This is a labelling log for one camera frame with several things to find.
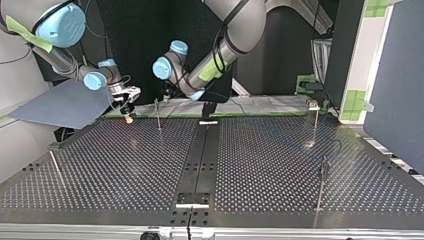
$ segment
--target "black wall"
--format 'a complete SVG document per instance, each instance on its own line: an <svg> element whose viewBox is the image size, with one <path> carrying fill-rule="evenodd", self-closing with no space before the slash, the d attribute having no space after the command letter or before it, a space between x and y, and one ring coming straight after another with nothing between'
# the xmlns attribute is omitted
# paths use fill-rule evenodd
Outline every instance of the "black wall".
<svg viewBox="0 0 424 240"><path fill-rule="evenodd" d="M335 22L339 1L322 0L321 4ZM271 10L261 41L251 53L238 60L237 81L255 95L293 94L297 76L314 73L313 38L331 38L331 35L314 33L311 24L292 8Z"/></svg>
<svg viewBox="0 0 424 240"><path fill-rule="evenodd" d="M212 49L221 21L199 0L97 0L113 55L122 74L130 74L131 84L143 90L137 104L162 98L162 82L152 65L174 39L189 44L187 64L193 69ZM231 71L210 91L229 96ZM205 94L202 100L225 102L226 98Z"/></svg>
<svg viewBox="0 0 424 240"><path fill-rule="evenodd" d="M325 79L325 88L336 107L342 103L363 6L364 0L340 0L339 3Z"/></svg>

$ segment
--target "perforated metal table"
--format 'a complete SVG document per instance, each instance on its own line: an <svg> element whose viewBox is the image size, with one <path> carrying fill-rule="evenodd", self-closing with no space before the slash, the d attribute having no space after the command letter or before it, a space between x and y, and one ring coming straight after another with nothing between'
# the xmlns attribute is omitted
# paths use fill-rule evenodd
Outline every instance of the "perforated metal table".
<svg viewBox="0 0 424 240"><path fill-rule="evenodd" d="M4 224L424 230L419 182L331 117L316 130L313 121L164 119L159 131L155 120L102 120L0 185L0 233ZM208 207L177 208L181 193L208 196Z"/></svg>

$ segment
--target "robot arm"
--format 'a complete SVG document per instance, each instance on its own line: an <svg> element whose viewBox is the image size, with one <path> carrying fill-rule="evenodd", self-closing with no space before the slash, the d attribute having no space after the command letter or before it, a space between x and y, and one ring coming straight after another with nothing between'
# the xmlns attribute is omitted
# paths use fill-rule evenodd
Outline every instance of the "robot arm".
<svg viewBox="0 0 424 240"><path fill-rule="evenodd" d="M137 87L127 87L112 59L102 61L98 68L78 63L66 49L78 43L85 31L86 20L75 0L0 0L0 23L6 33L6 18L11 17L32 32L52 43L51 51L34 44L32 50L52 65L59 75L83 80L90 90L108 86L127 122L132 122L133 102L140 96Z"/></svg>
<svg viewBox="0 0 424 240"><path fill-rule="evenodd" d="M221 19L223 28L218 33L213 50L188 73L184 62L188 46L173 41L170 50L153 64L153 72L197 101L205 86L219 78L239 56L250 52L260 41L265 29L266 7L264 0L203 0Z"/></svg>

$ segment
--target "thin metal pin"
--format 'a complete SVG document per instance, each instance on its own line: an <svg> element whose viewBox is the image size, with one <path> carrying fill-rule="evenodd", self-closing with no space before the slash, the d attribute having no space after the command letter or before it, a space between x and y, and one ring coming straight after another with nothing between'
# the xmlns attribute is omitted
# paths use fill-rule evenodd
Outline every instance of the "thin metal pin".
<svg viewBox="0 0 424 240"><path fill-rule="evenodd" d="M156 119L158 121L158 129L162 130L162 127L160 124L160 117L159 117L159 101L157 98L155 98L155 110L156 110Z"/></svg>

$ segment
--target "white wall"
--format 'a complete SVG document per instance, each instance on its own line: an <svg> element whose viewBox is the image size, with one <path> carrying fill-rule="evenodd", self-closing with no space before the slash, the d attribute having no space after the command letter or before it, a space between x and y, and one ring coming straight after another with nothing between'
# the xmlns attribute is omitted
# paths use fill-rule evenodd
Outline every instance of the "white wall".
<svg viewBox="0 0 424 240"><path fill-rule="evenodd" d="M343 112L348 90L366 91L365 100L369 101L371 98L392 10L393 6L388 7L384 17L362 18L340 112ZM358 121L341 120L341 122L344 124L363 124L365 117L366 111L362 111Z"/></svg>
<svg viewBox="0 0 424 240"><path fill-rule="evenodd" d="M28 51L19 37L0 31L0 62L22 57ZM0 64L0 182L46 153L54 142L54 127L4 116L48 90L34 55L15 63Z"/></svg>

